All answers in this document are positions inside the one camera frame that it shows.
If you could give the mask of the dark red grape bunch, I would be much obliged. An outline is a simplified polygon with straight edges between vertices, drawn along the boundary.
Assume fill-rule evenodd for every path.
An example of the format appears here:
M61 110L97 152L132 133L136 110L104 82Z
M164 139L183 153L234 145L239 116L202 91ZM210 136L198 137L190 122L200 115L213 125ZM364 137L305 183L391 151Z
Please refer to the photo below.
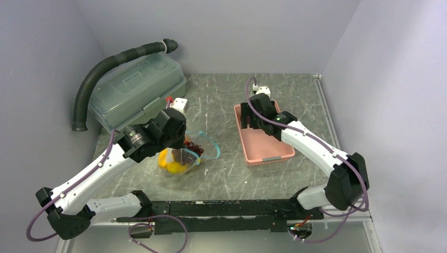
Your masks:
M200 145L195 144L191 140L186 140L184 142L184 148L189 150L189 151L192 151L193 153L195 153L199 157L202 156L202 154L204 153L204 149Z

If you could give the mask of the clear zip top bag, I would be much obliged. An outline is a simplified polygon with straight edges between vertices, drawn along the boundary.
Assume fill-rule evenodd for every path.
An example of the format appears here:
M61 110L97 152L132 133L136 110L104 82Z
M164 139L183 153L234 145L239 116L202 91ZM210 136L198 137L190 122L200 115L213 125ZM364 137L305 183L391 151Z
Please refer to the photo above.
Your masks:
M165 173L182 175L207 160L220 156L219 145L204 132L187 131L181 149L166 148L158 154L158 168Z

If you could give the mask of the dark red round fruit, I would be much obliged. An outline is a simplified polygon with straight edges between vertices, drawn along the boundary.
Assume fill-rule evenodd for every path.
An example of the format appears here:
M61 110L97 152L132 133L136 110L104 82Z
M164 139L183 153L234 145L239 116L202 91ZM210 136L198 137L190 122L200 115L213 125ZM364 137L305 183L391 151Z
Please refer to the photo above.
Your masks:
M198 160L198 156L187 149L173 149L171 153L173 155L173 160L182 165L193 165Z

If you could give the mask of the pink plastic basket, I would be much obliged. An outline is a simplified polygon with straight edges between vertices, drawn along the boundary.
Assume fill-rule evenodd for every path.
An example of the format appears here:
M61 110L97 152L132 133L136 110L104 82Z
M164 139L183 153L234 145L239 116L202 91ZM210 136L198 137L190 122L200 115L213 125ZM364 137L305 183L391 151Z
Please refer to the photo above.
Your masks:
M237 129L244 153L246 165L260 166L268 163L287 161L295 155L295 149L261 129L243 129L241 123L241 105L234 106Z

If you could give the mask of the yellow mango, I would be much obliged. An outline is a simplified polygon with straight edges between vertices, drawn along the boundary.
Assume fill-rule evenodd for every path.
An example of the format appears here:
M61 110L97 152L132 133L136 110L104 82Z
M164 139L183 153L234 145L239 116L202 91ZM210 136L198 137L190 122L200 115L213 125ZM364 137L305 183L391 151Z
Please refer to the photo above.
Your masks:
M177 162L171 162L167 164L167 171L170 174L184 174L185 172L187 172L189 169L189 166L186 165L182 165L181 163L177 163Z

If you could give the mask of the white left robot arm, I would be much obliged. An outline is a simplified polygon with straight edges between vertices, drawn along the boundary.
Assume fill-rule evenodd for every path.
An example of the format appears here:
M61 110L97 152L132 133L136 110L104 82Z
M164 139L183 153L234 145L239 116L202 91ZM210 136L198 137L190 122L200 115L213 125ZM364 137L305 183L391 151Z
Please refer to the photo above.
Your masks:
M114 198L94 196L102 186L145 158L166 148L182 148L185 113L185 109L167 108L147 123L113 131L107 149L81 172L54 189L41 188L36 198L55 234L68 240L97 222L114 218L147 220L153 213L152 202L141 190Z

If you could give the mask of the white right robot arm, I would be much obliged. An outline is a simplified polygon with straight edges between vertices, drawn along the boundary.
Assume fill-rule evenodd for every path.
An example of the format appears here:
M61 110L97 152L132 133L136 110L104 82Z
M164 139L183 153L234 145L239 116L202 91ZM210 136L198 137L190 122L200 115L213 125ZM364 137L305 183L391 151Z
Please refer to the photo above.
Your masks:
M257 93L240 104L240 126L260 130L278 142L292 146L315 163L327 176L326 184L299 190L290 205L292 215L303 219L313 208L352 208L365 197L369 181L365 160L359 153L348 154L329 145L309 131L294 115L279 112L265 93Z

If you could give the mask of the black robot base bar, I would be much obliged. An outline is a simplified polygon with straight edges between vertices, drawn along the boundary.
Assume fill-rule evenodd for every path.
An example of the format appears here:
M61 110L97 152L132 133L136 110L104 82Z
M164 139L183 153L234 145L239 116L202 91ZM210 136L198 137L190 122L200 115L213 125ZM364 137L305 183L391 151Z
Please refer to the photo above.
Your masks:
M294 221L324 217L319 208L305 210L290 199L153 201L151 214L156 235L185 230L286 232Z

